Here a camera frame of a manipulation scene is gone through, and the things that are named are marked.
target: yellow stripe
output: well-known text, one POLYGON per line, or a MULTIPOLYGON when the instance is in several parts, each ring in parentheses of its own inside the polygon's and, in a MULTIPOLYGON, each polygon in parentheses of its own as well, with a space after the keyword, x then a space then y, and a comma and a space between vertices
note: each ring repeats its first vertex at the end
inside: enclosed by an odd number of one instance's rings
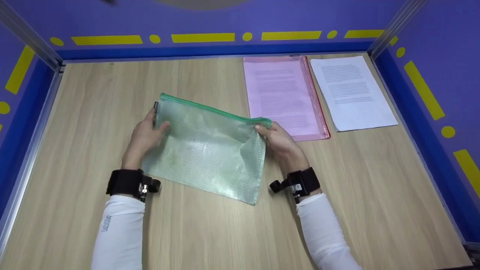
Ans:
POLYGON ((173 43, 229 41, 235 41, 235 33, 172 34, 173 43))
POLYGON ((72 37, 72 40, 78 46, 143 44, 142 39, 138 35, 72 37))
POLYGON ((423 103, 425 103, 425 106, 430 112, 432 118, 434 120, 438 120, 444 117, 444 111, 442 110, 442 108, 440 108, 440 105, 430 91, 430 88, 428 88, 427 83, 420 75, 420 72, 418 71, 415 64, 412 61, 409 61, 407 64, 405 64, 403 68, 405 69, 405 72, 407 72, 407 75, 412 81, 413 86, 420 95, 421 100, 423 100, 423 103))
POLYGON ((398 41, 398 37, 397 36, 393 37, 392 40, 390 41, 390 46, 395 45, 397 41, 398 41))
POLYGON ((321 31, 263 32, 262 40, 318 39, 321 31))
POLYGON ((480 171, 466 149, 453 152, 458 164, 463 170, 473 190, 480 197, 480 171))
POLYGON ((379 37, 383 30, 348 30, 344 38, 379 37))
POLYGON ((22 81, 25 78, 25 74, 27 73, 34 55, 35 53, 29 46, 24 47, 24 50, 20 54, 20 57, 13 68, 12 74, 10 74, 10 78, 5 85, 5 89, 14 94, 18 93, 18 89, 20 89, 20 85, 22 85, 22 81))

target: person's left hand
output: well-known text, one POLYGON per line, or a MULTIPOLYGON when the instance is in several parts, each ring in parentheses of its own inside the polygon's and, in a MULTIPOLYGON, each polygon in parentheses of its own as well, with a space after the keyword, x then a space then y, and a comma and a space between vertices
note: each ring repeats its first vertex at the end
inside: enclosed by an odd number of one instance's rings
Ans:
POLYGON ((130 143, 122 158, 122 169, 138 170, 145 153, 158 145, 162 140, 163 133, 170 126, 169 121, 163 122, 158 129, 153 129, 155 109, 151 109, 132 132, 130 143))

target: green zipper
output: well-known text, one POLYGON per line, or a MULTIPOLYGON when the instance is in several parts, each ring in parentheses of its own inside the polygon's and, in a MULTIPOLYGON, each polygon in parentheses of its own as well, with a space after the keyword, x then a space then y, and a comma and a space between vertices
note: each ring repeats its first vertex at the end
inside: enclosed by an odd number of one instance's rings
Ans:
POLYGON ((184 99, 181 99, 181 98, 176 98, 176 97, 167 95, 167 94, 165 94, 165 93, 161 93, 161 94, 160 94, 160 100, 170 100, 170 101, 173 101, 173 102, 176 102, 176 103, 180 103, 180 104, 184 104, 184 105, 187 105, 187 106, 191 106, 191 107, 194 107, 194 108, 199 108, 199 109, 201 109, 201 110, 207 110, 207 111, 210 111, 210 112, 213 112, 213 113, 216 113, 216 114, 220 114, 220 115, 226 116, 226 117, 228 117, 228 118, 231 118, 231 119, 234 119, 234 120, 237 120, 237 121, 242 121, 242 122, 245 122, 245 123, 259 123, 259 124, 261 124, 262 126, 264 126, 264 127, 266 127, 266 128, 270 128, 270 126, 272 125, 272 121, 271 121, 270 119, 268 119, 268 118, 263 118, 263 117, 259 117, 259 118, 246 118, 246 117, 241 117, 241 116, 238 116, 238 115, 235 115, 235 114, 231 114, 231 113, 228 113, 228 112, 219 110, 219 109, 215 109, 215 108, 212 108, 212 107, 208 107, 208 106, 206 106, 206 105, 202 105, 202 104, 199 104, 199 103, 191 102, 191 101, 184 100, 184 99))

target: pink folder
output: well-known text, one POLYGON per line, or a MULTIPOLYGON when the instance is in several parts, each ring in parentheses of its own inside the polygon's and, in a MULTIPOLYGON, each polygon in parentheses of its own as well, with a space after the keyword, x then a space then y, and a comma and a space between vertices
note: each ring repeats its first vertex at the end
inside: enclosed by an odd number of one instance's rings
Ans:
POLYGON ((330 138, 305 56, 243 58, 250 117, 278 122, 295 141, 330 138))

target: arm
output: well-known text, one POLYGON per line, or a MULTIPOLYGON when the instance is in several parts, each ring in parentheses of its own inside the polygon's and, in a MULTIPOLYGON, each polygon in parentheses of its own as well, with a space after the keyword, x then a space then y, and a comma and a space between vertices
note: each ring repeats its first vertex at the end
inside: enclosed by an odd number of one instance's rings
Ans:
MULTIPOLYGON (((157 145, 169 122, 153 129, 154 110, 135 127, 122 158, 122 169, 138 170, 145 153, 157 145)), ((105 204, 92 258, 92 270, 141 270, 145 203, 126 194, 105 204)))
MULTIPOLYGON (((292 137, 277 123, 270 129, 256 126, 258 133, 266 137, 283 174, 303 171, 310 164, 292 137)), ((361 270, 350 254, 335 213, 319 188, 309 196, 301 197, 297 214, 310 256, 323 270, 361 270)))

